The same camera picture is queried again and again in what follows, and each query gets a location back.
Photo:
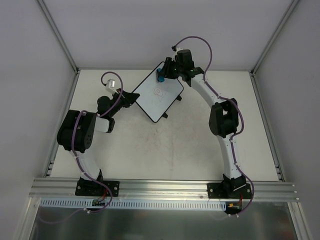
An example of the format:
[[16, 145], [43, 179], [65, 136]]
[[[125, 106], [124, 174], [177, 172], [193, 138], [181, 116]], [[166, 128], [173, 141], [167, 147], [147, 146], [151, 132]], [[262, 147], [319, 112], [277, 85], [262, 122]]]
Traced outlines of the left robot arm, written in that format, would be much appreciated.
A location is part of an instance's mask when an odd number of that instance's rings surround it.
[[80, 179], [88, 181], [87, 189], [93, 195], [104, 191], [102, 170], [97, 166], [89, 148], [94, 133], [111, 133], [114, 115], [122, 108], [129, 108], [140, 97], [139, 93], [114, 90], [112, 98], [101, 96], [97, 100], [97, 112], [69, 110], [58, 130], [57, 143], [75, 159], [80, 170]]

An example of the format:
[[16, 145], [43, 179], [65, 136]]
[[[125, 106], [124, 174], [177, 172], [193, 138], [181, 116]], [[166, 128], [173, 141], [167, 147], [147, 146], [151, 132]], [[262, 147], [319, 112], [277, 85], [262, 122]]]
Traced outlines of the white whiteboard black frame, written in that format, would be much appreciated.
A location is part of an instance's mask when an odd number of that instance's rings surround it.
[[153, 122], [157, 123], [161, 118], [167, 118], [166, 111], [175, 101], [181, 101], [183, 85], [178, 79], [157, 80], [157, 70], [164, 65], [162, 61], [147, 77], [132, 91], [139, 94], [135, 101], [142, 111]]

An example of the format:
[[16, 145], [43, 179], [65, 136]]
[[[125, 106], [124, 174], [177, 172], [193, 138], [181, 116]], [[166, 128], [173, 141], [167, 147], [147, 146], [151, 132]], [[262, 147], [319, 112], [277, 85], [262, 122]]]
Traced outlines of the blue whiteboard eraser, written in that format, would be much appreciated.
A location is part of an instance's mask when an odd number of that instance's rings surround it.
[[156, 70], [156, 80], [159, 82], [159, 83], [163, 83], [165, 81], [165, 78], [164, 76], [162, 75], [162, 69], [161, 68], [158, 68]]

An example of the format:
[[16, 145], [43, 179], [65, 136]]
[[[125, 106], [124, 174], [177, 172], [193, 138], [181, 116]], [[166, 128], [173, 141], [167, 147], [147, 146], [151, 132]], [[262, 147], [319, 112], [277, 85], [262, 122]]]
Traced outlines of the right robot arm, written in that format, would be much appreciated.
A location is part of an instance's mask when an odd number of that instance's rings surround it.
[[210, 107], [209, 129], [218, 139], [224, 166], [222, 188], [224, 193], [235, 198], [246, 183], [234, 167], [230, 138], [237, 132], [239, 117], [234, 100], [222, 100], [205, 79], [205, 72], [196, 67], [189, 49], [175, 48], [174, 56], [167, 57], [162, 69], [156, 72], [157, 80], [181, 78], [194, 89]]

